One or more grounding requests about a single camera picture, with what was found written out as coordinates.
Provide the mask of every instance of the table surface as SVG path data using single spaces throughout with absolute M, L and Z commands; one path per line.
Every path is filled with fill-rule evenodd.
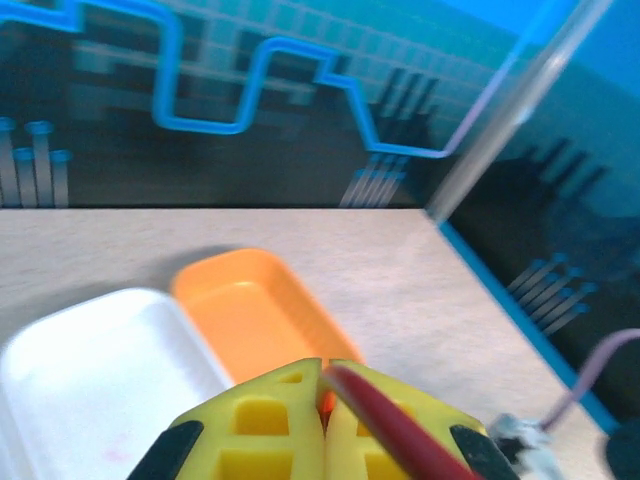
M 185 265 L 239 247 L 284 259 L 373 368 L 485 424 L 538 418 L 564 392 L 419 210 L 0 211 L 0 339 L 127 287 L 167 290 Z M 555 432 L 569 479 L 609 478 L 581 407 Z

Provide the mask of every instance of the blue stripe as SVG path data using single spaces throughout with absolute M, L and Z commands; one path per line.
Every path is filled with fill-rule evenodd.
M 478 279 L 500 303 L 504 311 L 511 317 L 527 340 L 529 340 L 538 353 L 540 353 L 560 380 L 567 387 L 571 388 L 578 380 L 578 376 L 567 361 L 536 328 L 531 319 L 520 309 L 515 300 L 489 271 L 471 247 L 462 239 L 460 234 L 448 222 L 443 222 L 439 225 L 439 228 L 444 237 L 458 251 L 469 267 L 471 267 Z M 587 393 L 580 403 L 605 433 L 611 433 L 618 427 L 618 422 L 593 393 Z

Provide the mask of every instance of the red rod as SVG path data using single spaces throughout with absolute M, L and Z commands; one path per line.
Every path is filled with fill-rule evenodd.
M 357 373 L 332 365 L 324 378 L 412 479 L 482 480 Z

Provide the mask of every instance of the orange tray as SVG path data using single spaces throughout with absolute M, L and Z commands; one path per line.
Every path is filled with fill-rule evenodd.
M 187 266 L 172 294 L 237 383 L 308 357 L 364 363 L 275 255 L 241 249 Z

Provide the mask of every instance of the white tray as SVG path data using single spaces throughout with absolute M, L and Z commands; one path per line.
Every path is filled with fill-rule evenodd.
M 184 411 L 233 385 L 171 297 L 128 289 L 48 316 L 0 357 L 0 478 L 124 480 Z

